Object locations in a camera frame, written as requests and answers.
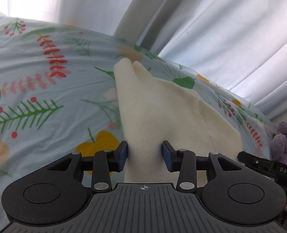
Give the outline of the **floral fruit print bedsheet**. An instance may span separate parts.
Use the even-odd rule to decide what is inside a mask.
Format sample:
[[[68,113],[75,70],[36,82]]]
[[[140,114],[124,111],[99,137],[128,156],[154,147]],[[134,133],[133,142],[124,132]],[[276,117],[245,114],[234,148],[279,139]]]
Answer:
[[[275,125],[255,106],[124,39],[0,16],[0,230],[3,190],[68,154],[91,156],[123,140],[113,67],[139,61],[154,77],[194,90],[239,131],[243,149],[270,158]]]

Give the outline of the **white sheer curtain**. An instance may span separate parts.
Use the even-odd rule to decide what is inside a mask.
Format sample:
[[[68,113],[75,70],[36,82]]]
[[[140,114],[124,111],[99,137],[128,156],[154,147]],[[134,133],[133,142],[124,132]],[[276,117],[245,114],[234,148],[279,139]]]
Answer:
[[[287,0],[0,0],[0,15],[123,38],[287,120]]]

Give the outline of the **purple plush toy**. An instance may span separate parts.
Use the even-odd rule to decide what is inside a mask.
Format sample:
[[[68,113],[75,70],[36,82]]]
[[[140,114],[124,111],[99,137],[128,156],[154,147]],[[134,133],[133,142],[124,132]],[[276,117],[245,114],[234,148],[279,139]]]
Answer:
[[[271,157],[287,165],[287,122],[278,124],[278,132],[270,143]]]

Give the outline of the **cream knit sweater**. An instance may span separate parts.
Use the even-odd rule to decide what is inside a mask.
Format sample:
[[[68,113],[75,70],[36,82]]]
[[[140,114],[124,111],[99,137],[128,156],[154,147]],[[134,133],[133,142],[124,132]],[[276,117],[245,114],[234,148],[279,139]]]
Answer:
[[[176,183],[167,170],[161,144],[198,156],[219,152],[236,159],[243,144],[239,131],[194,90],[153,77],[139,62],[121,59],[114,66],[123,136],[128,143],[124,180]]]

